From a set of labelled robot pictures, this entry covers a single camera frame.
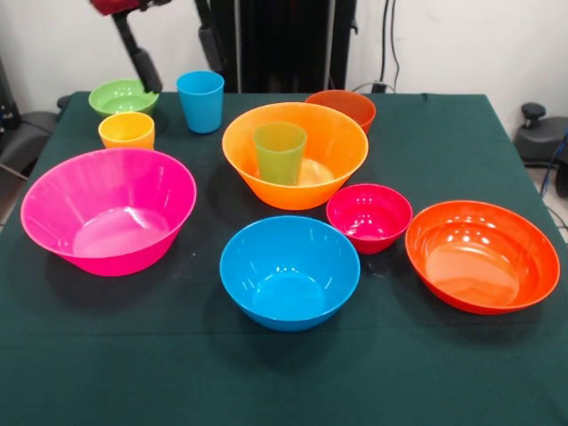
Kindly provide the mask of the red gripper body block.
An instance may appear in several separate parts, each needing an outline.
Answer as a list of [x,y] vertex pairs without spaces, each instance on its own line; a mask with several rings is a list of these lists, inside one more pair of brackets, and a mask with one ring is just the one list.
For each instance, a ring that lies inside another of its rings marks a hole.
[[91,5],[102,15],[140,10],[169,4],[170,0],[90,0]]

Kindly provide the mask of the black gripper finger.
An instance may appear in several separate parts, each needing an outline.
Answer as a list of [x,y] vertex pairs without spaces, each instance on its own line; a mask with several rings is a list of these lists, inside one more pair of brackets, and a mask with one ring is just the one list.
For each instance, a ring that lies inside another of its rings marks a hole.
[[225,67],[225,55],[213,12],[207,0],[195,0],[194,2],[201,21],[198,36],[205,58],[213,71],[222,72]]
[[130,29],[128,12],[114,13],[112,18],[130,61],[140,82],[142,82],[144,91],[146,93],[160,93],[162,91],[162,80],[149,53],[138,45]]

